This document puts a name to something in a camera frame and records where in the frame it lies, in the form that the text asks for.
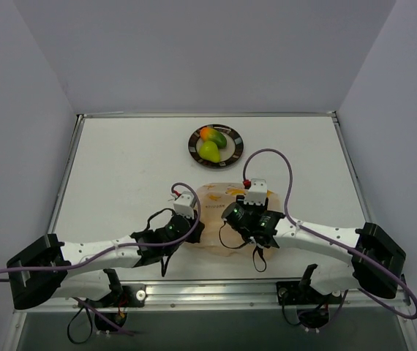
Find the green fake pear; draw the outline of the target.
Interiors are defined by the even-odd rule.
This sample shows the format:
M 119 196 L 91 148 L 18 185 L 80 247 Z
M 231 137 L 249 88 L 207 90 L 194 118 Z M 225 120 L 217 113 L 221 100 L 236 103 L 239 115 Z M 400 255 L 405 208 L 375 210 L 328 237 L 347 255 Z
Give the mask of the green fake pear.
M 202 143 L 198 150 L 199 156 L 209 162 L 219 163 L 220 153 L 218 146 L 215 142 L 207 140 Z

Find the orange green fake mango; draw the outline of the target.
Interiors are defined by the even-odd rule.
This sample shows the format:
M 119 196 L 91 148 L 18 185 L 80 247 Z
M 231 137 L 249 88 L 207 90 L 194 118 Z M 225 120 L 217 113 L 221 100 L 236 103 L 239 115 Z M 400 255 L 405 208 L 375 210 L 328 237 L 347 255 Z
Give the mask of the orange green fake mango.
M 227 140 L 226 137 L 213 127 L 204 127 L 200 130 L 200 138 L 203 142 L 212 142 L 218 148 L 226 148 Z

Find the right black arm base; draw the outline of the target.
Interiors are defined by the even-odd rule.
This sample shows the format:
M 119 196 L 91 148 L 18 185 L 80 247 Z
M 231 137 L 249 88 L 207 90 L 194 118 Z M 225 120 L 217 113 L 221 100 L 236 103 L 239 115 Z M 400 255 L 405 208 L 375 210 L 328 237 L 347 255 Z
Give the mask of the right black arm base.
M 317 264 L 308 265 L 303 276 L 297 281 L 277 282 L 277 300 L 284 321 L 293 328 L 302 327 L 305 332 L 320 333 L 341 312 L 347 291 L 321 295 L 311 286 L 312 274 Z M 288 319 L 287 306 L 296 306 L 296 321 Z

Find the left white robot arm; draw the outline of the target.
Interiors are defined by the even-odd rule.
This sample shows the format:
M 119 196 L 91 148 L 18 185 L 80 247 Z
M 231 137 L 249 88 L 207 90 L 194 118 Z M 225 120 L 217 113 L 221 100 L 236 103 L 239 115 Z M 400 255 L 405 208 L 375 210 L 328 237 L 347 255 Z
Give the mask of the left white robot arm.
M 184 242 L 199 243 L 204 228 L 197 219 L 174 214 L 163 227 L 111 241 L 73 243 L 56 234 L 43 236 L 7 262 L 14 307 L 26 310 L 71 297 L 115 306 L 122 297 L 117 268 L 165 267 Z

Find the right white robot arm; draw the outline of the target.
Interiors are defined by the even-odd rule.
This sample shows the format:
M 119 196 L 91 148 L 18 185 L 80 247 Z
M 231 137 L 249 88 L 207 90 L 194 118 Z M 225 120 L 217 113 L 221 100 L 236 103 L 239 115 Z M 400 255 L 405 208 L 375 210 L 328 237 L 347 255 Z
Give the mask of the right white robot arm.
M 266 206 L 250 205 L 242 196 L 222 213 L 222 219 L 245 244 L 257 252 L 267 248 L 295 248 L 332 257 L 344 268 L 325 271 L 317 263 L 305 270 L 299 292 L 306 301 L 317 301 L 336 291 L 358 289 L 385 299 L 395 298 L 405 251 L 379 225 L 340 228 L 290 219 Z

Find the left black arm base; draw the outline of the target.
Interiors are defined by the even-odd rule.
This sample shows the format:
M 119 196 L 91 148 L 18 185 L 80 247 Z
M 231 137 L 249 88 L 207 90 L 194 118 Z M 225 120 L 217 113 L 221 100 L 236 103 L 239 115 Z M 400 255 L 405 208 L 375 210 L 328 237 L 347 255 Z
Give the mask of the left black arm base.
M 98 300 L 77 301 L 80 308 L 94 314 L 94 326 L 99 332 L 125 333 L 134 335 L 135 332 L 124 330 L 127 321 L 128 308 L 143 308 L 146 301 L 146 286 L 144 284 L 122 285 L 114 269 L 102 271 L 105 275 L 105 295 Z

